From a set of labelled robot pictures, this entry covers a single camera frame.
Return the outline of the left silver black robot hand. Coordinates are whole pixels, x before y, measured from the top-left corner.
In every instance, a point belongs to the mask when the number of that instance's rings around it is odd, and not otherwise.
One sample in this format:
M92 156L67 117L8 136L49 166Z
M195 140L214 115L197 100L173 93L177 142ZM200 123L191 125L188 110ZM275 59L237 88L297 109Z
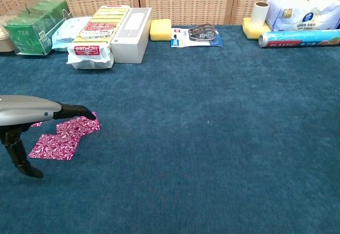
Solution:
M15 167L25 176L43 178L44 174L27 160L21 134L31 125L51 119L96 116L85 106L63 104L48 99L25 95L1 96L1 143L5 146Z

